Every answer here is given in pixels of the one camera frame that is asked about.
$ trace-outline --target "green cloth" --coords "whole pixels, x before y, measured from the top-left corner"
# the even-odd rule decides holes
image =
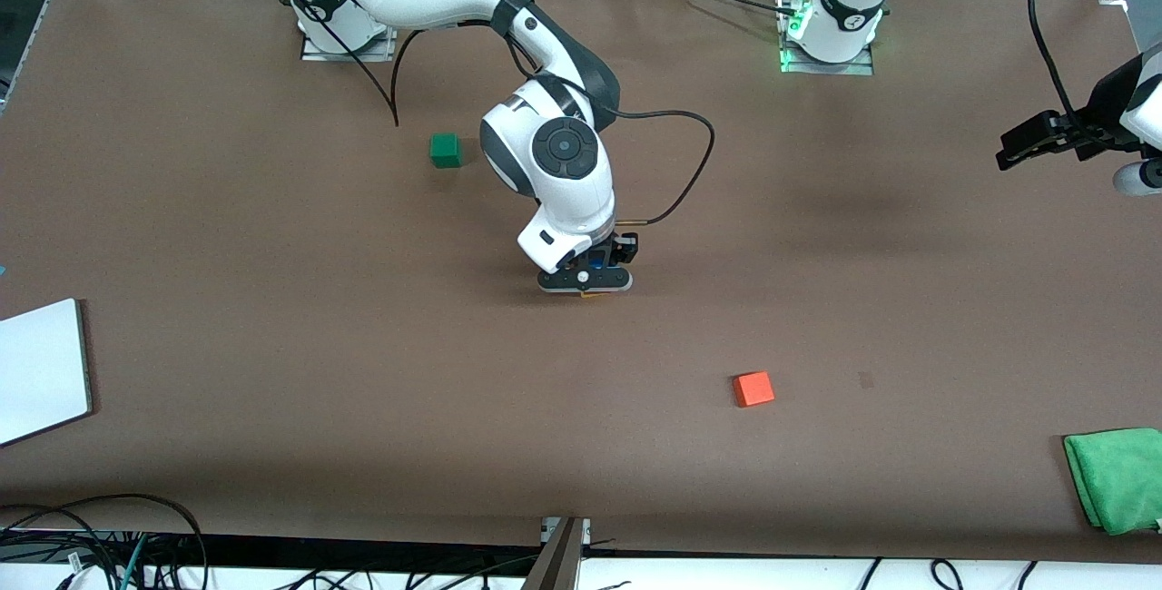
[[[1160,528],[1162,433],[1104,430],[1066,437],[1066,458],[1090,524],[1109,535]]]

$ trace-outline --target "brown table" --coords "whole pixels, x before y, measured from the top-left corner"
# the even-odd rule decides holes
[[[208,532],[637,549],[1162,561],[1084,524],[1060,437],[1162,424],[1157,208],[1125,156],[996,171],[1056,106],[1024,0],[891,0],[871,78],[783,74],[719,0],[539,0],[623,109],[718,127],[617,297],[543,295],[532,202],[474,139],[516,88],[487,29],[416,39],[393,128],[275,0],[52,0],[0,120],[0,317],[84,297],[99,412],[0,452],[5,499],[153,491]],[[1125,15],[1041,0],[1083,103]],[[383,80],[386,64],[373,65]],[[604,135],[623,217],[702,128]],[[736,409],[731,375],[779,398]],[[94,509],[117,528],[174,528]]]

